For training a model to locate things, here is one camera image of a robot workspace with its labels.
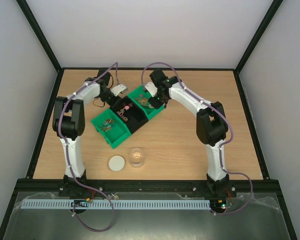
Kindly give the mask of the black bin with lollipops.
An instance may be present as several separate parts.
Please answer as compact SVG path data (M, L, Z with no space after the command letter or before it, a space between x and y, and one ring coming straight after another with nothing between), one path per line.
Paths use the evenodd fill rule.
M145 112L128 96L113 97L109 106L131 134L134 134L149 121Z

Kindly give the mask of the silver metal scoop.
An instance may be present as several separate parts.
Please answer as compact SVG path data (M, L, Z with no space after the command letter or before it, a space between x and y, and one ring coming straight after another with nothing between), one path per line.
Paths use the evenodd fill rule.
M141 106L149 109L153 109L154 107L150 104L149 100L147 98L140 98L137 101Z

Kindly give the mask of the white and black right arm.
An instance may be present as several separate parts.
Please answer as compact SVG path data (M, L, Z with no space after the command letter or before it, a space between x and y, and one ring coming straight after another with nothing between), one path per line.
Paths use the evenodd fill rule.
M149 103L155 109L175 100L188 109L196 118L196 135L206 146L208 159L207 179L208 191L219 196L226 189L222 181L227 177L225 161L223 160L224 147L228 125L225 121L225 112L220 102L206 101L190 90L177 76L167 77L160 69L149 75L151 81L144 88L151 97Z

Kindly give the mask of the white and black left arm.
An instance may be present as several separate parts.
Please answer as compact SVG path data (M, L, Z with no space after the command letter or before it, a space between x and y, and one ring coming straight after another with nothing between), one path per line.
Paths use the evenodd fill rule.
M82 160L82 135L86 127L85 106L94 99L101 99L111 107L127 87L117 83L109 86L114 77L107 70L99 70L96 77L87 78L83 85L68 96L58 96L54 102L52 129L63 147L65 177L79 185L86 180L86 169Z

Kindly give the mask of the green bin with star candies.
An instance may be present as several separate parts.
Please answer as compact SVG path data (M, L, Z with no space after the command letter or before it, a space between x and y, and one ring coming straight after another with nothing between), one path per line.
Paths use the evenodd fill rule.
M138 103L138 100L140 98L146 98L149 99L151 97L151 94L147 91L144 91L144 87L143 85L140 85L139 87L137 87L135 90L131 91L128 95L127 95L138 107L140 107L141 110L143 110L143 112L145 113L145 115L147 116L148 120L153 119L156 115L158 115L163 109L164 106L161 106L159 109L155 109L155 108L147 108L147 107L143 107Z

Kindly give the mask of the green bin on left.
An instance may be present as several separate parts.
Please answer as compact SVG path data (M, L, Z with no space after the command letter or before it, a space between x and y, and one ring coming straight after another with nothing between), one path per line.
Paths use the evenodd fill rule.
M105 110L90 122L112 149L117 148L131 136L126 124L111 109Z

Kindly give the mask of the clear plastic jar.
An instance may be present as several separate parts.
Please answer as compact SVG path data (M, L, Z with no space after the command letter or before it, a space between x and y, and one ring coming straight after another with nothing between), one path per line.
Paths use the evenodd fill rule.
M140 168L145 163L145 153L140 148L133 148L130 150L128 154L128 160L132 167L134 168Z

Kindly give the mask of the white round jar lid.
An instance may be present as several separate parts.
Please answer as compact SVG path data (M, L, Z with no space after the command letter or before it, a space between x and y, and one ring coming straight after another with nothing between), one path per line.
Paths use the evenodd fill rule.
M121 155L114 155L108 160L108 168L113 172L120 172L125 165L125 158Z

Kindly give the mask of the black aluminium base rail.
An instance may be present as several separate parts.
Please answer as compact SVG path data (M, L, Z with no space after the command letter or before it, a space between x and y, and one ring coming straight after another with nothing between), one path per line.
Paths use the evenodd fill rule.
M85 184L109 195L111 193L177 193L195 198L213 199L225 198L227 193L233 197L238 193L270 193L282 197L278 180L253 180L252 187L248 180L230 180L228 184L215 192L208 188L207 180L100 180L88 179ZM56 192L65 197L77 197L78 194L70 191L81 191L85 196L91 192L77 183L64 183L61 179L18 179L13 193L18 192Z

